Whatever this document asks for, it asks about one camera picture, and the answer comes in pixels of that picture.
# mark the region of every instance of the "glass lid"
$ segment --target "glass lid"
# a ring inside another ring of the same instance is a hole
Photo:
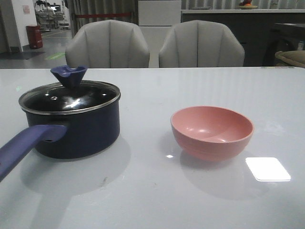
[[[83,80],[69,89],[61,83],[37,87],[23,94],[24,111],[39,115],[71,115],[99,109],[120,99],[120,89],[110,83]]]

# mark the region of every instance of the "chair backrest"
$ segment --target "chair backrest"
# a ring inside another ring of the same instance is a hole
[[[70,67],[147,68],[149,50],[136,24],[106,20],[85,24],[66,48]]]
[[[210,21],[188,21],[172,26],[159,52],[159,66],[241,67],[244,49],[231,30]]]

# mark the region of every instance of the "red trash can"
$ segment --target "red trash can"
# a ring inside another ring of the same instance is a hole
[[[29,45],[31,49],[42,48],[42,38],[40,32],[40,25],[28,25],[26,26]]]

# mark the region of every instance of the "countertop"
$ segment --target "countertop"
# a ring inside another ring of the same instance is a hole
[[[0,183],[1,229],[304,227],[305,69],[89,69],[84,79],[120,88],[119,138],[75,160],[32,150]],[[18,98],[56,81],[49,69],[0,70],[1,146],[27,127]],[[181,150],[170,118],[194,105],[250,118],[245,150],[219,163]],[[291,179],[256,180],[251,157],[277,158]]]
[[[182,14],[196,13],[305,13],[305,9],[251,9],[251,10],[181,10]]]

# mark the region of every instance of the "bowl rim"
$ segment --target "bowl rim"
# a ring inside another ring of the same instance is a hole
[[[219,109],[223,109],[223,110],[227,110],[227,111],[231,111],[231,112],[234,112],[242,117],[244,117],[250,124],[251,124],[251,127],[252,127],[252,131],[245,137],[243,138],[240,138],[238,140],[234,140],[234,141],[227,141],[227,142],[216,142],[216,141],[205,141],[205,140],[202,140],[202,139],[199,139],[199,138],[194,138],[194,137],[190,137],[188,135],[185,135],[184,133],[182,133],[181,131],[179,131],[174,125],[173,125],[173,117],[180,111],[183,111],[183,110],[187,110],[187,109],[190,109],[190,108],[196,108],[196,107],[211,107],[211,108],[219,108]],[[182,108],[180,110],[177,110],[175,113],[173,113],[173,115],[171,116],[171,126],[173,129],[175,129],[175,131],[177,131],[178,133],[180,133],[181,135],[185,136],[185,137],[188,137],[190,139],[193,139],[193,140],[196,140],[196,141],[200,141],[200,142],[206,142],[206,143],[217,143],[217,144],[228,144],[228,143],[235,143],[235,142],[241,142],[243,140],[245,140],[246,138],[249,138],[251,137],[251,135],[253,134],[254,132],[254,124],[253,122],[251,121],[251,119],[249,119],[248,117],[246,117],[245,115],[239,113],[239,112],[236,112],[234,110],[231,110],[231,109],[228,109],[228,108],[224,108],[224,107],[220,107],[220,106],[209,106],[209,105],[201,105],[201,106],[188,106],[188,107],[185,107],[185,108]]]

